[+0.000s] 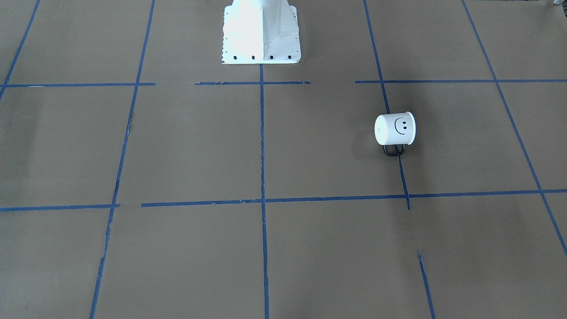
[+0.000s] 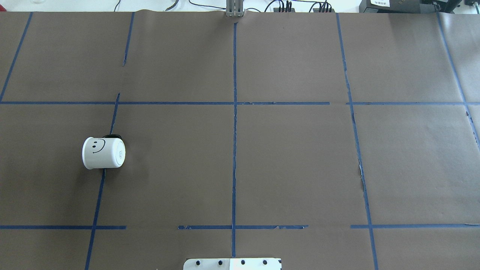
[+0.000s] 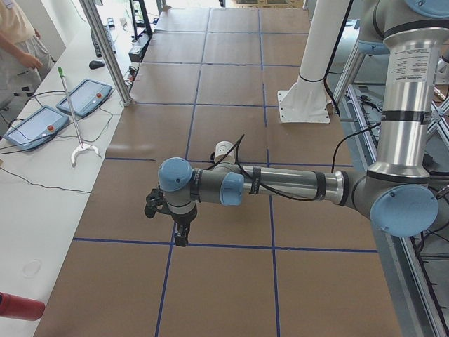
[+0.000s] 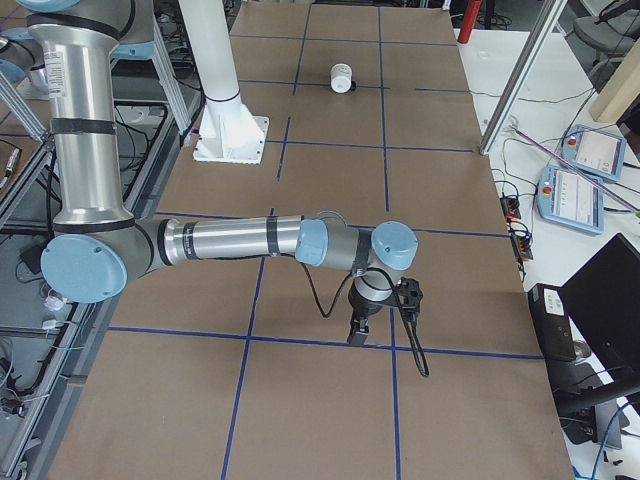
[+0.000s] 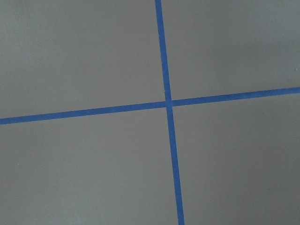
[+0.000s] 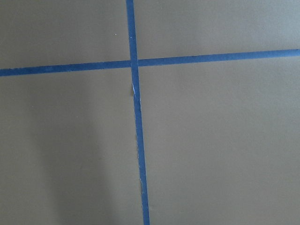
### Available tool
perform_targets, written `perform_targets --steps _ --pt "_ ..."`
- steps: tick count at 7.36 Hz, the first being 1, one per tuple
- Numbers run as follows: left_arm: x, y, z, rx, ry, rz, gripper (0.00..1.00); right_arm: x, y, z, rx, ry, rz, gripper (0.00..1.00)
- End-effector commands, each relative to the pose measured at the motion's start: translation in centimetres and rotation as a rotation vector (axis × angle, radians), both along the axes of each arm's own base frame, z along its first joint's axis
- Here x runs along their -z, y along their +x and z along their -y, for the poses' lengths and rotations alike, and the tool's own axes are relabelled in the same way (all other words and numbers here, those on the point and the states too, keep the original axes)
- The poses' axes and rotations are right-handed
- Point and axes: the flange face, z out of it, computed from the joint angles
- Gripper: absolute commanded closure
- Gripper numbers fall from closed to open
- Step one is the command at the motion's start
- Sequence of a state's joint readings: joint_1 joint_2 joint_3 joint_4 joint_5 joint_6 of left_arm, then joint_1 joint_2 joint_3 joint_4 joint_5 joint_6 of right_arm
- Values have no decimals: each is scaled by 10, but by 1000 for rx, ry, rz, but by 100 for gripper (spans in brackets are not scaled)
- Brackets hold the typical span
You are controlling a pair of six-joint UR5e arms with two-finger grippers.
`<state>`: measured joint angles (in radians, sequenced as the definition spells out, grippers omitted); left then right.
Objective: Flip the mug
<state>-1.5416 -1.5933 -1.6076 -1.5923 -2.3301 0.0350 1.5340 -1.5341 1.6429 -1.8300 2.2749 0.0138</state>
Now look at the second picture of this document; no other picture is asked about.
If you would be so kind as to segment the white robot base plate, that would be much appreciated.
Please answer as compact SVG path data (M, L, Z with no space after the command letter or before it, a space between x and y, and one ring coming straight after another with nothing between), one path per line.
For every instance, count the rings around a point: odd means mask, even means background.
M281 270L280 258L191 258L184 270Z

